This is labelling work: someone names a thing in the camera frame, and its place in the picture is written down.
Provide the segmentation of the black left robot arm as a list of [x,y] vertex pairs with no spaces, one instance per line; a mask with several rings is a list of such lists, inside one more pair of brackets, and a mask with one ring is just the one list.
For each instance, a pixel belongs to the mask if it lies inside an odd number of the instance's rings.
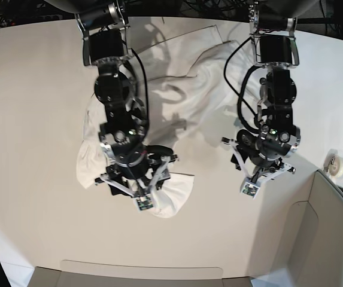
[[[232,162],[245,173],[248,185],[260,185],[279,174],[295,168],[283,159],[296,152],[301,136],[293,123],[292,104],[296,99],[296,85],[290,68],[299,64],[295,29],[297,18],[278,12],[273,1],[250,1],[248,5],[250,36],[254,64],[247,71],[237,92],[236,110],[243,128],[235,140],[223,138],[233,148]],[[265,68],[260,79],[260,99],[252,112],[250,125],[242,114],[248,80],[253,72]]]

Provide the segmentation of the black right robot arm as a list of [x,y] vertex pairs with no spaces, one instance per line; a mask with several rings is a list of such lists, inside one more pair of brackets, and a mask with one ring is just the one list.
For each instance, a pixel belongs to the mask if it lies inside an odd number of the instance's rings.
[[139,81],[131,57],[138,57],[128,40],[123,1],[93,1],[76,15],[83,35],[83,62],[95,66],[94,94],[104,106],[106,121],[98,138],[109,164],[96,184],[143,203],[168,180],[168,164],[177,159],[171,148],[144,145],[150,130],[149,97],[139,96]]

